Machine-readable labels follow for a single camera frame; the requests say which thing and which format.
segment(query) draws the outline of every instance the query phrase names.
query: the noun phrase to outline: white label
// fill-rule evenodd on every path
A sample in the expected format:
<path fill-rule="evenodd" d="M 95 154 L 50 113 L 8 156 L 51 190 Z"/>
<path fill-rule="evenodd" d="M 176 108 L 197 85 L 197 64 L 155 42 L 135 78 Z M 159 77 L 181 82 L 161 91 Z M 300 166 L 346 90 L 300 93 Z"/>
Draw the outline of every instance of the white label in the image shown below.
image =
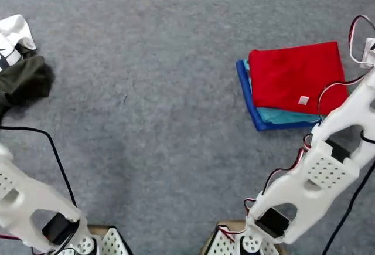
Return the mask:
<path fill-rule="evenodd" d="M 309 97 L 305 97 L 305 96 L 301 96 L 299 98 L 299 102 L 298 104 L 304 104 L 304 105 L 307 105 L 307 102 L 309 101 Z"/>

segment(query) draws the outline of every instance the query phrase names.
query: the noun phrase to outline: perforated plastic part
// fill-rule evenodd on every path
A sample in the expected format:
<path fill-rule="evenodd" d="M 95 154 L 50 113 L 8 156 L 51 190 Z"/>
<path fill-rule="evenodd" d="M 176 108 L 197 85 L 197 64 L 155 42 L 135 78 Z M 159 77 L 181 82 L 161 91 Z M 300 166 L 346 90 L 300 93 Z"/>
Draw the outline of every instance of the perforated plastic part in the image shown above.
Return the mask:
<path fill-rule="evenodd" d="M 235 255 L 234 248 L 234 243 L 218 230 L 207 255 Z"/>
<path fill-rule="evenodd" d="M 85 236 L 74 248 L 78 254 L 88 255 L 93 251 L 94 241 L 90 237 Z"/>
<path fill-rule="evenodd" d="M 321 156 L 310 162 L 307 171 L 309 179 L 322 189 L 332 189 L 351 182 L 355 176 L 339 161 Z"/>
<path fill-rule="evenodd" d="M 262 255 L 279 255 L 279 251 L 277 251 L 276 247 L 266 240 L 262 242 L 261 251 L 261 253 L 263 253 Z"/>
<path fill-rule="evenodd" d="M 0 200 L 14 188 L 13 179 L 4 171 L 0 172 Z"/>
<path fill-rule="evenodd" d="M 245 236 L 242 245 L 243 248 L 249 253 L 258 252 L 261 247 L 263 238 L 260 234 L 252 234 L 251 236 Z"/>
<path fill-rule="evenodd" d="M 75 255 L 76 251 L 72 248 L 67 248 L 67 249 L 64 249 L 63 251 L 61 251 L 60 254 L 61 255 Z"/>
<path fill-rule="evenodd" d="M 129 255 L 117 230 L 110 228 L 102 241 L 102 255 Z"/>

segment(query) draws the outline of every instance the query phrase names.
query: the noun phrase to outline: cloth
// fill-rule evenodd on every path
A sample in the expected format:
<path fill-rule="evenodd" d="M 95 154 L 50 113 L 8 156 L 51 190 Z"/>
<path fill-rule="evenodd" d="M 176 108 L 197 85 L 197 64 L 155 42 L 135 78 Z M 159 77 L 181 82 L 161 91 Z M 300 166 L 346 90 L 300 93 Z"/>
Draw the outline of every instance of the cloth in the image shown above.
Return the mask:
<path fill-rule="evenodd" d="M 318 97 L 329 83 L 344 81 L 337 42 L 253 50 L 249 54 L 253 100 L 256 107 L 319 114 Z M 320 112 L 328 115 L 346 100 L 347 88 L 326 91 Z"/>
<path fill-rule="evenodd" d="M 0 119 L 13 106 L 48 97 L 54 75 L 42 56 L 32 56 L 0 72 Z"/>
<path fill-rule="evenodd" d="M 246 72 L 250 74 L 250 66 L 248 65 L 248 60 L 243 60 L 243 62 Z M 250 76 L 248 77 L 248 83 L 250 85 L 250 90 L 253 91 Z M 257 107 L 257 111 L 263 122 L 271 122 L 273 124 L 319 121 L 318 115 L 296 113 L 294 111 L 288 110 L 278 110 L 277 108 Z"/>
<path fill-rule="evenodd" d="M 0 71 L 20 60 L 17 44 L 29 50 L 36 49 L 29 25 L 22 15 L 0 20 Z"/>
<path fill-rule="evenodd" d="M 248 72 L 246 71 L 244 62 L 244 60 L 238 60 L 236 62 L 236 69 L 238 78 L 240 79 L 242 93 L 245 99 L 247 110 L 250 113 L 251 119 L 257 131 L 313 127 L 316 124 L 311 122 L 295 122 L 284 124 L 273 124 L 271 122 L 264 122 L 253 103 L 253 95 L 251 94 L 250 84 L 248 81 Z"/>

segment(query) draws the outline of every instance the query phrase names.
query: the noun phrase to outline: folded towel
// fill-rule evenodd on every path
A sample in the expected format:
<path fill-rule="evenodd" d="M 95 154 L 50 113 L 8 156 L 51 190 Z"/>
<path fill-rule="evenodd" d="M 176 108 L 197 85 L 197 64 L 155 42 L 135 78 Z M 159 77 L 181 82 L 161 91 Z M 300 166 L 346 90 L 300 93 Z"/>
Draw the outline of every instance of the folded towel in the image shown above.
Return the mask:
<path fill-rule="evenodd" d="M 250 67 L 248 60 L 244 60 L 244 66 L 249 74 Z M 252 90 L 251 78 L 248 78 L 250 89 Z M 257 107 L 257 111 L 264 122 L 273 124 L 285 124 L 293 122 L 318 122 L 319 116 L 313 114 L 296 113 L 288 110 L 278 110 L 277 108 Z"/>
<path fill-rule="evenodd" d="M 318 98 L 324 87 L 345 80 L 337 42 L 253 50 L 249 64 L 256 107 L 319 114 Z M 332 87 L 322 97 L 320 113 L 328 115 L 347 96 L 345 86 Z"/>
<path fill-rule="evenodd" d="M 236 62 L 236 69 L 238 73 L 238 78 L 240 79 L 247 110 L 250 113 L 250 116 L 253 119 L 253 123 L 258 131 L 289 129 L 299 127 L 313 127 L 316 124 L 310 122 L 296 122 L 286 124 L 273 124 L 269 122 L 263 122 L 262 118 L 260 117 L 257 109 L 253 104 L 253 95 L 251 94 L 250 84 L 248 82 L 248 73 L 246 72 L 243 60 L 239 60 Z"/>

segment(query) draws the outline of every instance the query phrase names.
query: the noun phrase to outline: carpet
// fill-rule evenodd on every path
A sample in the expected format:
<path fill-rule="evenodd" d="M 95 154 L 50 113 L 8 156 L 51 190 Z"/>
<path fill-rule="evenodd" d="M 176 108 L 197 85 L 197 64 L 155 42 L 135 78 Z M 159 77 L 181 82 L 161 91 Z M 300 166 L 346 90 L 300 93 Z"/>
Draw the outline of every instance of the carpet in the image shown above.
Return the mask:
<path fill-rule="evenodd" d="M 352 79 L 363 70 L 348 54 L 350 23 L 360 13 L 375 19 L 373 0 L 0 3 L 0 18 L 28 20 L 56 73 L 49 98 L 12 110 L 3 125 L 49 132 L 88 221 L 116 225 L 134 254 L 198 254 L 217 221 L 244 219 L 243 199 L 294 161 L 309 129 L 257 132 L 236 60 L 252 49 L 337 40 Z M 366 25 L 357 32 L 360 55 L 374 32 Z M 359 131 L 335 140 L 352 150 Z M 0 142 L 21 170 L 69 196 L 47 139 L 0 131 Z M 358 183 L 287 246 L 290 254 L 321 253 Z M 371 178 L 330 254 L 373 254 L 374 200 Z M 28 252 L 0 241 L 1 254 Z"/>

